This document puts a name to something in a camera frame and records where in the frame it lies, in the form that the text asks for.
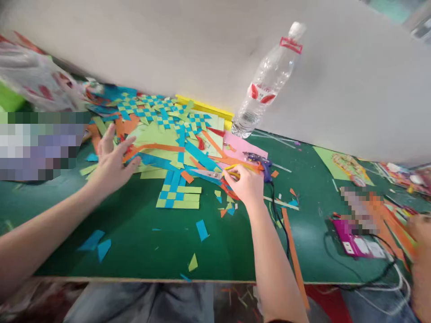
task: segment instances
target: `blue paper scrap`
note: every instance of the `blue paper scrap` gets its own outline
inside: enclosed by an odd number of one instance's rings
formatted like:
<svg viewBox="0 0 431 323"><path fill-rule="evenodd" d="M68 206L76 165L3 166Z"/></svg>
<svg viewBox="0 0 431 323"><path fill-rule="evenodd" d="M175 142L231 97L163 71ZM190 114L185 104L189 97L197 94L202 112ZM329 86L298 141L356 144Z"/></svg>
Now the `blue paper scrap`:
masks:
<svg viewBox="0 0 431 323"><path fill-rule="evenodd" d="M111 239L105 240L102 243L99 243L97 246L97 255L99 257L99 263L103 261L109 249L111 248Z"/></svg>
<svg viewBox="0 0 431 323"><path fill-rule="evenodd" d="M182 279L186 280L187 282L189 282L189 283L192 282L192 280L190 278L184 276L183 274L180 274L180 276L181 276Z"/></svg>
<svg viewBox="0 0 431 323"><path fill-rule="evenodd" d="M207 227L205 226L205 223L203 222L203 220L197 221L196 227L198 228L201 241L204 241L206 238L208 238Z"/></svg>
<svg viewBox="0 0 431 323"><path fill-rule="evenodd" d="M97 155L95 153L91 153L87 156L86 159L88 162L98 162L99 161L99 157L97 157Z"/></svg>
<svg viewBox="0 0 431 323"><path fill-rule="evenodd" d="M102 230L95 230L93 234L78 248L78 251L93 251L100 239L105 235Z"/></svg>

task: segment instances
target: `paper scrap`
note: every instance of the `paper scrap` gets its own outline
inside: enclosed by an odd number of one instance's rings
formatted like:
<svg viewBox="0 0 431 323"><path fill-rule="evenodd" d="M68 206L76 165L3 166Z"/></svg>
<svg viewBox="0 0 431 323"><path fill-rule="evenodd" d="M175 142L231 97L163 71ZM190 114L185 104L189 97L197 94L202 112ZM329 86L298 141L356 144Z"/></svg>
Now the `paper scrap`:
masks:
<svg viewBox="0 0 431 323"><path fill-rule="evenodd" d="M203 220L197 221L196 227L198 228L201 241L204 241L206 238L208 238L207 227L205 226L205 223Z"/></svg>
<svg viewBox="0 0 431 323"><path fill-rule="evenodd" d="M102 230L95 230L91 236L84 241L84 243L78 248L78 251L93 251L96 249L100 239L105 235Z"/></svg>
<svg viewBox="0 0 431 323"><path fill-rule="evenodd" d="M180 276L181 276L182 279L186 280L188 283L192 282L192 280L190 278L184 276L183 274L180 274Z"/></svg>
<svg viewBox="0 0 431 323"><path fill-rule="evenodd" d="M193 254L192 260L190 260L189 264L189 272L195 270L198 267L198 261L196 259L196 254Z"/></svg>
<svg viewBox="0 0 431 323"><path fill-rule="evenodd" d="M97 157L97 155L95 153L91 153L87 156L86 161L90 161L90 162L98 162L99 161L99 157Z"/></svg>
<svg viewBox="0 0 431 323"><path fill-rule="evenodd" d="M95 170L97 168L97 164L85 167L83 169L81 169L79 172L82 176L90 174L93 170Z"/></svg>
<svg viewBox="0 0 431 323"><path fill-rule="evenodd" d="M97 246L97 255L99 257L99 263L103 261L109 249L111 248L111 239L105 240L99 243Z"/></svg>

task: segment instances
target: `pink paper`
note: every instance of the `pink paper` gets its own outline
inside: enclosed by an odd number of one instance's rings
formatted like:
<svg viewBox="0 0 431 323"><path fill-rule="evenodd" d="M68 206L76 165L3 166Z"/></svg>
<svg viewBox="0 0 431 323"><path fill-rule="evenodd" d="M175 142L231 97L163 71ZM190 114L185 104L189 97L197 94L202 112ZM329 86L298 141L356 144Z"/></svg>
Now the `pink paper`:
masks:
<svg viewBox="0 0 431 323"><path fill-rule="evenodd" d="M243 152L248 152L248 153L256 153L262 157L268 158L268 153L266 151L246 142L242 138L239 138L233 135L231 132L228 132L228 131L225 132L223 141L231 145L232 148L236 149L236 152L233 152L232 150L227 150L226 147L223 146L223 152L229 157L248 162L245 159L245 156L243 154Z"/></svg>

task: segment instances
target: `yellow strip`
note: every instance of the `yellow strip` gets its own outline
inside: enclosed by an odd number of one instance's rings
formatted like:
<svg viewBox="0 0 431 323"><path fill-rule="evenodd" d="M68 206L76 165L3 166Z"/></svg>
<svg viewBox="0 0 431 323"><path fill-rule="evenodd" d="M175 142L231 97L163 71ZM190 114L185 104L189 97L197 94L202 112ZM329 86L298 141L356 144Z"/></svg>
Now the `yellow strip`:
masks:
<svg viewBox="0 0 431 323"><path fill-rule="evenodd" d="M231 112L228 112L226 110L222 110L222 109L213 107L211 105L208 105L208 104L205 104L203 102L199 102L199 101L190 99L190 98L185 97L185 96L181 96L181 95L175 95L175 96L178 99L178 102L180 102L183 105L186 105L190 100L192 100L194 102L193 109L195 109L197 111L203 111L203 112L208 112L208 113L216 114L219 117L224 118L228 122L232 121L233 113L231 113Z"/></svg>

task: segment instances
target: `orange paper strip on floor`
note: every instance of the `orange paper strip on floor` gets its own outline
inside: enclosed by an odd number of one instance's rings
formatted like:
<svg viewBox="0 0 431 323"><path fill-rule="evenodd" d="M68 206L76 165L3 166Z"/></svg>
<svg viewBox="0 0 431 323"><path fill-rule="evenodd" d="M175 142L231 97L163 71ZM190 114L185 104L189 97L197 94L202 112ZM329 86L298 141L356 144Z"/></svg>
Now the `orange paper strip on floor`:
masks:
<svg viewBox="0 0 431 323"><path fill-rule="evenodd" d="M298 284L305 308L309 310L310 304L308 303L307 294L305 293L304 280L302 279L301 267L299 266L298 255L296 254L295 243L293 241L292 230L290 229L286 208L281 208L281 212L283 213L284 227L286 228L286 233L289 237L290 256L293 262L293 269L295 270L296 283Z"/></svg>
<svg viewBox="0 0 431 323"><path fill-rule="evenodd" d="M185 171L185 170L183 170L182 172L181 172L181 176L182 177L184 177L184 179L187 181L187 183L191 183L191 182L193 182L193 180L194 180L194 178L189 174L189 173L187 173L187 171Z"/></svg>

